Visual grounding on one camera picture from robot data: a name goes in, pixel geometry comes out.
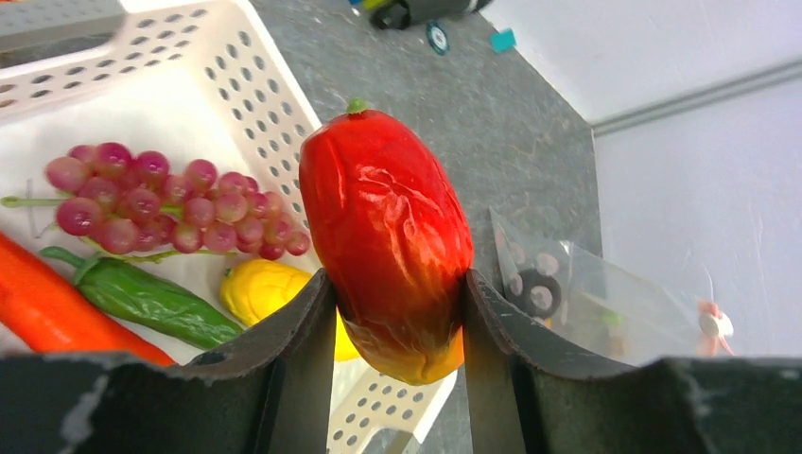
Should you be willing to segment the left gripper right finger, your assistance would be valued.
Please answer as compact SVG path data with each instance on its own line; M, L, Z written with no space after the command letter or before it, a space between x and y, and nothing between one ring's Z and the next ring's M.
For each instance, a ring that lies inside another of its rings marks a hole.
M462 288L477 453L797 453L797 358L633 367L533 322L478 271Z

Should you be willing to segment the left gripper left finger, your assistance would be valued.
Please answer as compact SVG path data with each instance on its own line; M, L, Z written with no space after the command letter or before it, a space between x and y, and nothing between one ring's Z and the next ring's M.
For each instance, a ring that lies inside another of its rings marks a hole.
M129 354L1 361L5 453L323 453L336 294L318 271L286 306L184 366Z

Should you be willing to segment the clear zip top bag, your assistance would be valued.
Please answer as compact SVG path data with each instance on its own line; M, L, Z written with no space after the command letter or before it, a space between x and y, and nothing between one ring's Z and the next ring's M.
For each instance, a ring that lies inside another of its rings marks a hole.
M525 234L496 211L490 219L504 297L513 272L534 268L554 277L560 307L546 320L527 316L563 339L630 365L733 353L733 323L711 299L663 288L574 242Z

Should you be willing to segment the red yellow toy mango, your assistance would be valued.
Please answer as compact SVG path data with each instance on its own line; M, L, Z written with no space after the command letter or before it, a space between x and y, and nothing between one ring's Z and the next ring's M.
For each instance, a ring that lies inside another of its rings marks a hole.
M361 357L413 386L457 370L474 246L435 154L400 120L354 98L304 140L299 183L314 249Z

